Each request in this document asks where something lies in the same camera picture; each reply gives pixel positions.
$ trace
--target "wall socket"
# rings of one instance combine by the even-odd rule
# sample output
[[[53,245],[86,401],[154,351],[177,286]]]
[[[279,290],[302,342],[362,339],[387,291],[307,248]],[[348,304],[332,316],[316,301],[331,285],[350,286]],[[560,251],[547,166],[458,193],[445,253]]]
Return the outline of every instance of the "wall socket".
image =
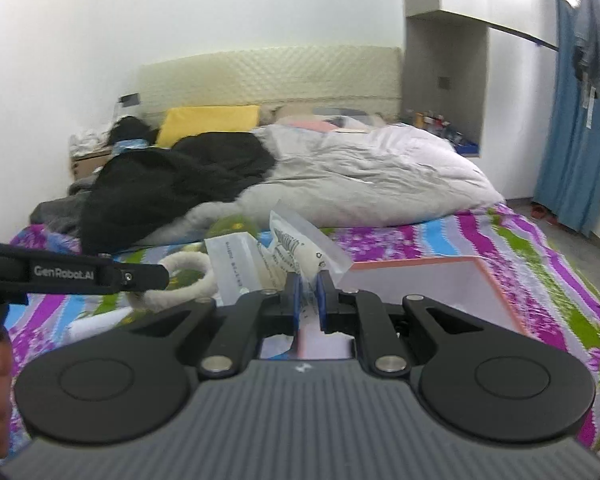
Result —
[[[123,108],[138,106],[140,104],[140,94],[123,95],[118,99],[118,102],[122,104]]]
[[[451,78],[439,77],[438,88],[440,88],[441,90],[451,90]]]

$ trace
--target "quilted headboard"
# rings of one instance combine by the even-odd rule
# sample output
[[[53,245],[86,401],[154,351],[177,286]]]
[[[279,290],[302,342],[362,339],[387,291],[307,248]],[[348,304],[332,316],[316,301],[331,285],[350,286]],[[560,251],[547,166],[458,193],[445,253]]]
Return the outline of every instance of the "quilted headboard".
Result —
[[[157,126],[177,106],[259,104],[264,118],[289,102],[315,102],[395,118],[400,105],[399,48],[284,46],[216,52],[144,65],[144,118]]]

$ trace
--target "red slipper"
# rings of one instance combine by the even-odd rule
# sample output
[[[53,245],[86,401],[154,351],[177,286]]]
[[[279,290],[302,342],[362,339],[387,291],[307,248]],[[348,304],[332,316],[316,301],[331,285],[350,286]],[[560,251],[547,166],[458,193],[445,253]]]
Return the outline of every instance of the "red slipper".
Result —
[[[548,214],[549,210],[543,205],[534,204],[533,206],[531,206],[531,218],[534,218],[535,220],[541,220]]]

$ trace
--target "white duvet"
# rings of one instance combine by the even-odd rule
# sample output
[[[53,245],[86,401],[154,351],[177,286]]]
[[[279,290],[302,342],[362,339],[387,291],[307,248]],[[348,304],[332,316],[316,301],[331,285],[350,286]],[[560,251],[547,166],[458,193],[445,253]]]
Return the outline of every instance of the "white duvet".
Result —
[[[446,140],[412,126],[358,134],[272,124],[254,133],[276,158],[263,183],[233,203],[200,204],[141,243],[191,240],[231,214],[266,229],[279,200],[317,227],[412,224],[503,200]]]

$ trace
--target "white rope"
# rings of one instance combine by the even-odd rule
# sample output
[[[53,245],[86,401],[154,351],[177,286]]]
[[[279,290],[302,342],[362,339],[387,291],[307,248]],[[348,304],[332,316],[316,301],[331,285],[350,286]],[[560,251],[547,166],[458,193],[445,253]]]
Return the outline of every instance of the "white rope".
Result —
[[[183,269],[198,270],[205,275],[195,283],[175,290],[127,292],[129,304],[136,310],[148,308],[160,312],[196,298],[211,297],[218,291],[218,282],[211,267],[211,259],[205,253],[181,251],[165,256],[158,263],[169,271],[170,276]]]

